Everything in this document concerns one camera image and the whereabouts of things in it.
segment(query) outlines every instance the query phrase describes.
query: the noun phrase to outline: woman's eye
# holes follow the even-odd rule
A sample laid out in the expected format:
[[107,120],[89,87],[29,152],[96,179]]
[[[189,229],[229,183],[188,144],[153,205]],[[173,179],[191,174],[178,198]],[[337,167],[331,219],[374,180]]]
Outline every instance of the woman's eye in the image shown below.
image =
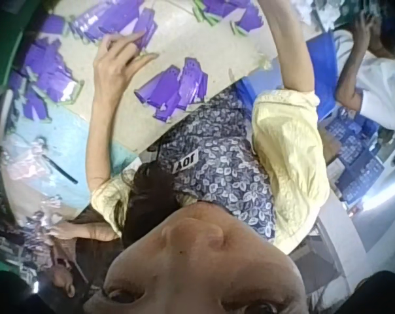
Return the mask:
[[269,303],[255,303],[247,306],[244,314],[277,314],[277,310]]
[[124,290],[115,290],[107,294],[107,297],[114,302],[129,304],[138,300],[142,294],[124,291]]
[[277,308],[268,302],[255,302],[246,306],[224,305],[228,314],[278,314]]

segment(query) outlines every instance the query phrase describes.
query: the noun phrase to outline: nose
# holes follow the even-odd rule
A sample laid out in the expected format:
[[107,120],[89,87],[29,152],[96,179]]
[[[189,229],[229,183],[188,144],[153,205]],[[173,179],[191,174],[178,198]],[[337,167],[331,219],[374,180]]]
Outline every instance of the nose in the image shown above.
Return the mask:
[[179,254],[219,250],[224,244],[224,232],[216,224],[195,218],[184,218],[163,229],[170,249]]

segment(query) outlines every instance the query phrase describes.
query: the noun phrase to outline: light blue table surface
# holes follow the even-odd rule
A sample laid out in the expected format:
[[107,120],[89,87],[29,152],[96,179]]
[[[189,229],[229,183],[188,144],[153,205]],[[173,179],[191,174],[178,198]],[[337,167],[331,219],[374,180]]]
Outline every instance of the light blue table surface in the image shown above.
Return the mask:
[[[53,167],[50,167],[51,175],[26,179],[25,182],[45,196],[59,195],[64,204],[83,210],[90,202],[85,167],[88,123],[64,106],[48,106],[51,123],[28,120],[22,114],[21,105],[15,103],[15,106],[20,112],[14,124],[15,133],[28,143],[37,137],[46,139],[46,155],[76,179],[78,184],[72,183]],[[136,154],[114,142],[111,145],[112,174],[121,172],[136,157]]]

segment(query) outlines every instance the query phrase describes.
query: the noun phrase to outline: floral dress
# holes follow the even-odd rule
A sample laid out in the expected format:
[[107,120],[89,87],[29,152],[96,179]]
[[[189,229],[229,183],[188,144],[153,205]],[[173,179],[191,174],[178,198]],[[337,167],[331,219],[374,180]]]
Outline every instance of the floral dress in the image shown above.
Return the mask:
[[269,177],[247,140],[243,103],[234,88],[219,93],[169,131],[158,160],[175,174],[177,191],[225,207],[262,237],[274,240]]

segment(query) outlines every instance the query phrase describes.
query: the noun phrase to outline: black pen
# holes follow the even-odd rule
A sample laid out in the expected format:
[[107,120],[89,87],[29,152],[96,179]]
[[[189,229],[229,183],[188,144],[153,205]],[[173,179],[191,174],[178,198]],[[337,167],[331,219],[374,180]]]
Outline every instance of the black pen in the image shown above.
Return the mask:
[[72,183],[78,184],[78,181],[74,179],[72,176],[70,176],[68,173],[65,172],[64,169],[62,169],[59,165],[57,165],[55,162],[53,162],[49,157],[42,155],[42,157],[49,162],[49,164],[54,167],[59,173],[61,173],[64,177],[69,179]]

